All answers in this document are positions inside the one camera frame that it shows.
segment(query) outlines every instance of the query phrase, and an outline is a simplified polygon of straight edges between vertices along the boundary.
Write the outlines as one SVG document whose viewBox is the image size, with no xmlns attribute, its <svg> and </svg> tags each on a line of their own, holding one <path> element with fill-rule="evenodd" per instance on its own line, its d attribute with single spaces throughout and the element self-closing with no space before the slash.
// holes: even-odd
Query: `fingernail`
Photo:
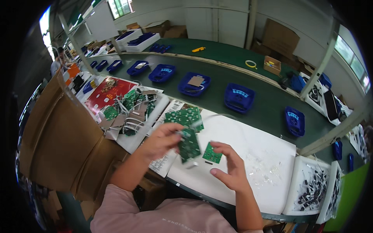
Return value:
<svg viewBox="0 0 373 233">
<path fill-rule="evenodd" d="M 215 175 L 215 174 L 216 174 L 216 168 L 211 169 L 211 170 L 210 170 L 210 173 L 211 173 L 212 175 Z"/>
</svg>

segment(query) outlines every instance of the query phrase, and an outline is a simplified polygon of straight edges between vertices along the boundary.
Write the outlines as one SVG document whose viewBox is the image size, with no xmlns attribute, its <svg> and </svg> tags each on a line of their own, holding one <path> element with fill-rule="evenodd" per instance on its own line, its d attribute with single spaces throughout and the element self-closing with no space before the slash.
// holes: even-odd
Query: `worker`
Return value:
<svg viewBox="0 0 373 233">
<path fill-rule="evenodd" d="M 58 54 L 56 51 L 54 53 L 54 62 L 50 65 L 50 73 L 52 77 L 62 69 L 62 72 L 66 72 L 67 67 L 70 67 L 73 63 L 66 63 L 63 58 L 63 48 L 58 48 Z"/>
<path fill-rule="evenodd" d="M 170 149 L 177 150 L 181 140 L 176 133 L 184 127 L 166 123 L 117 168 L 106 187 L 101 207 L 91 221 L 92 233 L 98 232 L 236 232 L 211 204 L 200 200 L 164 200 L 155 210 L 139 212 L 132 191 L 140 183 L 149 164 Z M 228 174 L 213 168 L 210 173 L 236 193 L 238 232 L 263 233 L 263 219 L 246 178 L 244 161 L 231 146 L 210 142 L 215 153 L 227 157 Z"/>
</svg>

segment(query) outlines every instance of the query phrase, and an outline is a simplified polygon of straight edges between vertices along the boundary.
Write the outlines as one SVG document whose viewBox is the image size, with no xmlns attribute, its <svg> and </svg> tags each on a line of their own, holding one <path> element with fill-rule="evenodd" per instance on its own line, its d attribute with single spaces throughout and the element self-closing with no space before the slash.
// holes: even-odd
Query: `person's left hand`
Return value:
<svg viewBox="0 0 373 233">
<path fill-rule="evenodd" d="M 135 153 L 141 154 L 150 161 L 162 158 L 170 149 L 177 148 L 181 135 L 175 132 L 183 128 L 184 126 L 177 123 L 166 123 L 159 126 Z"/>
</svg>

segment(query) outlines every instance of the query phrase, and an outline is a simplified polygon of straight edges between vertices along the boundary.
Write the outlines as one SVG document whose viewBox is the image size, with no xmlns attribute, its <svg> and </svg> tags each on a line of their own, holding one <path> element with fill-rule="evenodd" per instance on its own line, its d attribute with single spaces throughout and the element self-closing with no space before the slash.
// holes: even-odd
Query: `blue product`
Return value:
<svg viewBox="0 0 373 233">
<path fill-rule="evenodd" d="M 93 61 L 92 63 L 91 63 L 91 67 L 93 68 L 93 67 L 95 67 L 97 65 L 97 61 Z"/>
<path fill-rule="evenodd" d="M 342 142 L 336 141 L 332 144 L 333 147 L 333 155 L 336 160 L 342 159 Z"/>
<path fill-rule="evenodd" d="M 348 155 L 348 172 L 354 171 L 354 155 L 349 154 Z"/>
<path fill-rule="evenodd" d="M 96 69 L 98 71 L 101 71 L 103 68 L 105 68 L 107 66 L 107 60 L 102 60 L 98 66 L 96 66 Z"/>
<path fill-rule="evenodd" d="M 106 70 L 109 71 L 109 73 L 113 73 L 116 71 L 119 67 L 123 66 L 123 63 L 121 60 L 115 60 L 111 65 L 109 65 Z"/>
<path fill-rule="evenodd" d="M 145 64 L 143 66 L 141 66 L 140 68 L 135 68 L 140 63 L 145 63 Z M 148 64 L 149 64 L 149 62 L 147 62 L 147 61 L 137 61 L 131 66 L 131 68 L 129 68 L 127 70 L 127 74 L 132 75 L 132 76 L 139 75 L 149 67 Z"/>
<path fill-rule="evenodd" d="M 290 86 L 291 89 L 295 90 L 296 92 L 301 92 L 303 87 L 305 86 L 305 81 L 303 80 L 303 77 L 301 77 L 300 75 L 293 75 L 293 77 L 290 80 Z"/>
<path fill-rule="evenodd" d="M 233 111 L 245 114 L 253 105 L 255 91 L 234 83 L 228 83 L 224 104 Z"/>
<path fill-rule="evenodd" d="M 329 77 L 326 76 L 326 74 L 322 73 L 320 75 L 319 81 L 321 82 L 322 85 L 324 85 L 329 90 L 332 88 L 332 82 L 330 81 Z"/>
<path fill-rule="evenodd" d="M 149 79 L 152 82 L 165 82 L 167 81 L 174 73 L 176 67 L 171 65 L 159 64 L 150 74 Z"/>
<path fill-rule="evenodd" d="M 194 86 L 191 84 L 188 84 L 188 82 L 193 78 L 194 76 L 199 76 L 201 78 L 204 78 L 205 80 L 201 83 L 200 86 Z M 183 93 L 184 95 L 198 97 L 200 96 L 210 85 L 211 78 L 205 75 L 201 75 L 198 73 L 188 72 L 183 79 L 181 79 L 178 90 Z"/>
<path fill-rule="evenodd" d="M 303 137 L 305 133 L 304 114 L 290 106 L 285 107 L 286 126 L 291 134 Z"/>
</svg>

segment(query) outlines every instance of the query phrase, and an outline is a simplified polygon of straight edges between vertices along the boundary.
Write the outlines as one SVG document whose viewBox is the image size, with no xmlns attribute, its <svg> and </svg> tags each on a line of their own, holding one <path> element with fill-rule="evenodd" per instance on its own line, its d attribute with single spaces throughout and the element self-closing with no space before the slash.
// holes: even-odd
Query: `hand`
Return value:
<svg viewBox="0 0 373 233">
<path fill-rule="evenodd" d="M 177 123 L 166 123 L 159 126 L 136 152 L 149 161 L 162 158 L 170 149 L 177 148 L 181 135 L 175 132 L 183 128 L 184 126 Z"/>
<path fill-rule="evenodd" d="M 244 161 L 234 149 L 220 142 L 210 142 L 210 145 L 215 148 L 215 153 L 223 153 L 227 157 L 228 174 L 217 168 L 211 169 L 210 173 L 236 192 L 251 189 L 246 178 Z"/>
</svg>

